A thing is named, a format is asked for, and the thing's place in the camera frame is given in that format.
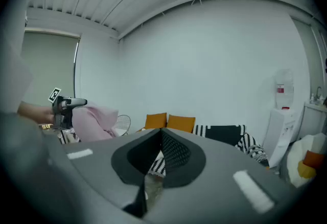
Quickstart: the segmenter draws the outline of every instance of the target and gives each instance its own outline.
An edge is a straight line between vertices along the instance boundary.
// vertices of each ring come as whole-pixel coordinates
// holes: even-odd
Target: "ceiling beam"
[[[123,37],[125,37],[128,33],[130,33],[131,31],[133,31],[135,28],[137,28],[139,25],[141,25],[142,23],[144,23],[145,21],[153,18],[154,16],[156,16],[157,14],[160,14],[163,11],[166,11],[168,9],[174,8],[178,5],[184,4],[186,2],[191,2],[193,0],[177,0],[174,1],[170,4],[164,5],[161,8],[155,9],[152,12],[150,12],[149,14],[140,17],[137,21],[135,21],[133,24],[131,24],[128,28],[126,28],[124,31],[120,32],[118,35],[118,39],[122,39]],[[292,5],[294,7],[297,7],[305,12],[307,12],[309,15],[313,15],[312,11],[294,1],[291,0],[277,0],[277,1],[281,1],[281,2],[285,2],[289,5]]]
[[[106,34],[117,39],[118,32],[94,21],[71,14],[47,9],[27,9],[27,28],[50,31],[62,31],[82,35],[85,33]]]

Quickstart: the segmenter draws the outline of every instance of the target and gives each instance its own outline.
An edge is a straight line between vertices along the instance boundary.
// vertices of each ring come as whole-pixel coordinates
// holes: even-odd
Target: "white wall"
[[[275,106],[273,76],[294,72],[292,108],[310,94],[305,50],[286,11],[257,0],[183,6],[138,28],[120,45],[120,113],[131,131],[146,114],[195,116],[199,124],[245,124],[262,142]]]
[[[80,36],[76,58],[75,94],[98,105],[118,108],[117,32],[95,22],[51,10],[27,10],[28,30]]]
[[[83,34],[76,59],[75,92],[98,105],[119,108],[118,42],[102,34]]]

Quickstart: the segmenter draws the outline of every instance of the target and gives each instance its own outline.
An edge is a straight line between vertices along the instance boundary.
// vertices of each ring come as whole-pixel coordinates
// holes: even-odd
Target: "white label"
[[[69,154],[67,154],[67,157],[70,160],[74,160],[74,159],[79,159],[79,158],[82,158],[84,156],[89,156],[89,155],[92,155],[92,154],[93,154],[93,151],[88,148],[86,150],[81,150],[81,151],[77,151],[77,152],[74,152],[74,153],[69,153]]]
[[[51,103],[54,103],[57,97],[59,96],[59,93],[61,92],[60,88],[55,87],[55,89],[52,91],[51,95],[49,96],[48,100]]]

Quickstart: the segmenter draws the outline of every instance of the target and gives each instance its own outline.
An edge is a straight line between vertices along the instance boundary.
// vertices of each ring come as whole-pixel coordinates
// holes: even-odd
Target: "orange object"
[[[167,128],[174,128],[192,133],[194,124],[195,118],[169,115]]]
[[[145,129],[149,128],[165,128],[167,124],[167,113],[147,115]]]
[[[314,169],[320,169],[323,164],[325,155],[307,151],[306,157],[303,160],[303,164]]]

